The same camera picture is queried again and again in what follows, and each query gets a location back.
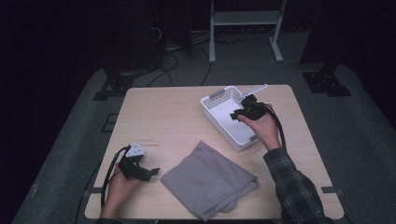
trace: table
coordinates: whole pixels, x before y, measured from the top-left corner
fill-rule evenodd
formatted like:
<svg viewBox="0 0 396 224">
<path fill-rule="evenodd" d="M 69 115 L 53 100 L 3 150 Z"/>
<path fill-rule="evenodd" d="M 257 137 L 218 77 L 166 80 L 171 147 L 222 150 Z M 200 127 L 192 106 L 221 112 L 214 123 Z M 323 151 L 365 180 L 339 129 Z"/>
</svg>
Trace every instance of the table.
<svg viewBox="0 0 396 224">
<path fill-rule="evenodd" d="M 241 92 L 257 87 L 236 86 Z M 131 199 L 120 211 L 120 217 L 196 219 L 160 179 L 188 156 L 202 140 L 256 175 L 260 184 L 257 189 L 240 198 L 231 213 L 218 213 L 212 219 L 280 218 L 275 183 L 262 158 L 266 152 L 262 143 L 256 142 L 243 151 L 236 152 L 204 114 L 200 100 L 223 88 L 210 86 L 128 90 L 94 187 L 102 187 L 114 154 L 135 141 L 139 141 L 147 151 L 140 165 L 146 169 L 160 167 L 161 170 L 134 191 Z M 322 188 L 331 187 L 332 182 L 291 87 L 270 85 L 267 89 L 256 92 L 255 96 L 259 102 L 273 105 L 283 125 L 288 152 L 297 168 L 315 183 L 326 216 L 341 218 L 344 211 L 336 193 L 323 192 Z M 99 217 L 99 192 L 91 193 L 85 215 L 87 218 Z"/>
</svg>

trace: white box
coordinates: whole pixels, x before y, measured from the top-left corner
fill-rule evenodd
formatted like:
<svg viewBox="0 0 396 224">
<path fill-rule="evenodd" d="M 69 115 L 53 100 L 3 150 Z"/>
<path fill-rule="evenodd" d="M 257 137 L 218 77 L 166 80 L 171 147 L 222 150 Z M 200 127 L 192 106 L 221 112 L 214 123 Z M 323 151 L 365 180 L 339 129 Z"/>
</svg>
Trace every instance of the white box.
<svg viewBox="0 0 396 224">
<path fill-rule="evenodd" d="M 232 120 L 230 114 L 241 109 L 242 92 L 235 86 L 214 92 L 201 100 L 204 113 L 236 151 L 250 146 L 257 137 L 243 122 Z"/>
</svg>

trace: black wire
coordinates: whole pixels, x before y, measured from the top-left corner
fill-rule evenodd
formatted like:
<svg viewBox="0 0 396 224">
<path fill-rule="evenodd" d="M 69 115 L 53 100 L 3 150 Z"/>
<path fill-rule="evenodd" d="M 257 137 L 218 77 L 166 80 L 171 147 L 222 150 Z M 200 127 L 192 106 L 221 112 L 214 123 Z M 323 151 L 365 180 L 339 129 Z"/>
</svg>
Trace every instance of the black wire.
<svg viewBox="0 0 396 224">
<path fill-rule="evenodd" d="M 173 67 L 171 67 L 171 69 L 165 70 L 165 72 L 159 74 L 159 75 L 156 76 L 154 79 L 152 79 L 152 80 L 150 81 L 150 83 L 147 85 L 147 87 L 149 87 L 155 80 L 157 80 L 159 77 L 162 77 L 163 75 L 168 75 L 169 78 L 171 79 L 171 83 L 173 82 L 173 79 L 172 79 L 172 77 L 170 76 L 169 72 L 172 71 L 172 70 L 174 70 L 174 69 L 177 67 L 177 65 L 178 65 L 178 58 L 177 58 L 176 56 L 174 56 L 174 55 L 171 55 L 171 54 L 167 54 L 167 56 L 173 57 L 173 58 L 176 60 L 175 65 L 174 65 Z"/>
<path fill-rule="evenodd" d="M 173 85 L 173 79 L 171 79 L 171 80 L 169 81 L 169 83 L 166 84 L 166 87 L 169 87 L 169 85 L 172 85 L 172 87 L 174 86 L 174 85 Z"/>
<path fill-rule="evenodd" d="M 271 117 L 273 117 L 277 128 L 279 129 L 279 135 L 280 135 L 280 141 L 282 142 L 282 147 L 285 148 L 285 150 L 287 150 L 286 148 L 286 139 L 285 139 L 285 134 L 283 133 L 283 128 L 282 128 L 282 124 L 280 123 L 279 118 L 277 117 L 277 115 L 267 106 L 265 106 L 265 110 L 268 114 L 271 115 Z"/>
<path fill-rule="evenodd" d="M 240 34 L 240 35 L 241 35 L 241 37 L 238 37 L 236 35 L 219 34 L 219 35 L 216 35 L 215 41 L 218 44 L 231 45 L 231 44 L 237 43 L 237 42 L 245 39 L 245 35 L 243 35 L 243 34 Z"/>
<path fill-rule="evenodd" d="M 111 176 L 109 179 L 108 179 L 108 182 L 110 182 L 111 181 L 111 179 L 113 179 L 114 178 L 114 176 L 116 176 L 116 175 L 119 175 L 121 173 L 121 171 L 118 171 L 116 174 L 114 174 L 113 176 Z"/>
<path fill-rule="evenodd" d="M 349 222 L 350 224 L 353 224 L 352 220 L 350 220 L 350 218 L 347 217 L 347 215 L 344 215 L 344 218 L 347 220 L 347 222 Z"/>
<path fill-rule="evenodd" d="M 108 181 L 109 181 L 111 172 L 113 171 L 114 165 L 116 164 L 117 158 L 119 157 L 120 153 L 121 153 L 123 150 L 127 150 L 127 149 L 129 149 L 129 148 L 130 148 L 130 146 L 128 146 L 128 147 L 123 147 L 122 149 L 120 149 L 120 150 L 114 155 L 113 161 L 111 162 L 110 166 L 108 167 L 107 174 L 106 174 L 106 177 L 105 177 L 105 181 L 104 181 L 103 186 L 102 186 L 101 207 L 103 207 L 103 205 L 105 204 L 106 188 L 107 188 L 107 185 L 108 185 Z"/>
<path fill-rule="evenodd" d="M 92 172 L 92 174 L 91 174 L 90 179 L 88 180 L 87 184 L 85 184 L 84 193 L 81 195 L 81 197 L 80 197 L 80 199 L 79 199 L 79 203 L 78 203 L 78 208 L 77 208 L 76 217 L 75 217 L 75 223 L 76 223 L 76 224 L 78 223 L 79 210 L 81 209 L 81 204 L 82 204 L 82 200 L 84 199 L 85 191 L 87 190 L 88 186 L 90 185 L 90 183 L 91 183 L 91 181 L 92 181 L 92 179 L 93 179 L 93 176 L 95 175 L 95 173 L 96 173 L 97 170 L 99 169 L 100 164 L 102 164 L 101 161 L 96 165 L 95 169 L 93 170 L 93 172 Z"/>
<path fill-rule="evenodd" d="M 201 51 L 201 52 L 206 56 L 207 62 L 208 62 L 208 65 L 209 65 L 209 66 L 207 67 L 207 72 L 206 72 L 206 75 L 205 75 L 205 77 L 204 77 L 204 80 L 202 80 L 201 85 L 200 85 L 200 86 L 203 86 L 203 85 L 204 85 L 204 82 L 206 81 L 207 77 L 209 76 L 210 68 L 211 68 L 211 63 L 210 63 L 210 61 L 209 61 L 209 55 L 207 55 L 206 51 L 204 51 L 204 50 L 202 50 L 202 49 L 198 49 L 198 48 L 193 48 L 193 49 L 196 49 L 196 50 Z"/>
</svg>

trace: white shelf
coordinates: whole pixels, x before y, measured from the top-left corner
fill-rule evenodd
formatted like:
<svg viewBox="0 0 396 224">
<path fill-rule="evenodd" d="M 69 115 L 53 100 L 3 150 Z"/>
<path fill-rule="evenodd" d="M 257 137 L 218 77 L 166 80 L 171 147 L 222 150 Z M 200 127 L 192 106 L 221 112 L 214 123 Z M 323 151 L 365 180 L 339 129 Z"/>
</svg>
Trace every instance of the white shelf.
<svg viewBox="0 0 396 224">
<path fill-rule="evenodd" d="M 279 11 L 215 12 L 214 25 L 276 24 Z"/>
<path fill-rule="evenodd" d="M 215 26 L 266 25 L 266 24 L 274 24 L 276 26 L 274 30 L 274 35 L 269 38 L 269 42 L 275 54 L 276 61 L 279 63 L 283 62 L 283 57 L 282 54 L 280 53 L 276 41 L 279 35 L 280 25 L 282 23 L 283 13 L 285 11 L 287 0 L 279 0 L 282 1 L 279 10 L 231 11 L 231 12 L 215 11 L 214 1 L 215 0 L 211 0 L 211 7 L 210 7 L 210 41 L 209 41 L 210 63 L 214 63 L 216 61 Z"/>
</svg>

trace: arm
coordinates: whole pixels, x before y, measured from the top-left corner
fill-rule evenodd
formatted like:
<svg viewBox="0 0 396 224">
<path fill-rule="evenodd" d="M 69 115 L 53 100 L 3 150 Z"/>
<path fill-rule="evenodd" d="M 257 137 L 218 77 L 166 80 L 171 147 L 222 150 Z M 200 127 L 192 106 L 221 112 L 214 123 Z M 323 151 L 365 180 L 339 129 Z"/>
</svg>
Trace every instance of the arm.
<svg viewBox="0 0 396 224">
<path fill-rule="evenodd" d="M 282 207 L 283 222 L 332 223 L 324 216 L 315 185 L 296 169 L 286 149 L 281 146 L 278 130 L 271 115 L 266 113 L 257 120 L 240 115 L 238 119 L 253 130 L 268 150 L 264 160 L 276 182 L 276 196 Z"/>
<path fill-rule="evenodd" d="M 120 207 L 128 200 L 131 196 L 132 191 L 141 183 L 141 180 L 131 179 L 128 180 L 125 176 L 120 173 L 119 165 L 116 165 L 113 176 L 110 179 L 108 185 L 108 194 L 106 202 L 102 208 L 99 219 L 96 224 L 118 224 L 116 219 Z"/>
</svg>

